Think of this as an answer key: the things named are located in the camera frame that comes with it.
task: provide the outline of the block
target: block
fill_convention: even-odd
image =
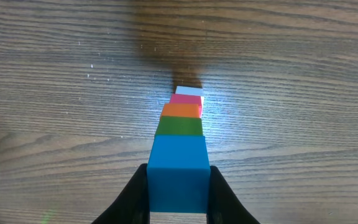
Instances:
[[[202,136],[203,124],[201,118],[162,116],[155,134]]]
[[[191,103],[198,105],[198,113],[201,117],[203,114],[203,104],[200,96],[191,96],[183,94],[172,94],[169,103]]]
[[[206,213],[210,174],[204,136],[155,136],[147,164],[150,211]]]
[[[186,118],[200,118],[197,104],[166,103],[161,116],[179,116]]]
[[[200,96],[201,104],[204,105],[204,90],[202,88],[194,88],[187,86],[177,86],[176,94]]]

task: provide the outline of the blue block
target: blue block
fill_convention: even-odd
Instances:
[[[204,136],[156,135],[147,165],[150,211],[206,213],[210,174]]]

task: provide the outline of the orange cube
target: orange cube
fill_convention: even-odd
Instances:
[[[178,116],[186,118],[200,118],[198,104],[166,103],[161,116]]]

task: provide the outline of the green cube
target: green cube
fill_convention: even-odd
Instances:
[[[203,125],[201,118],[162,116],[155,134],[202,136]]]

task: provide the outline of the wood grain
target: wood grain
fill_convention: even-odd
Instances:
[[[175,85],[262,223],[358,223],[358,0],[0,0],[0,223],[91,222]]]

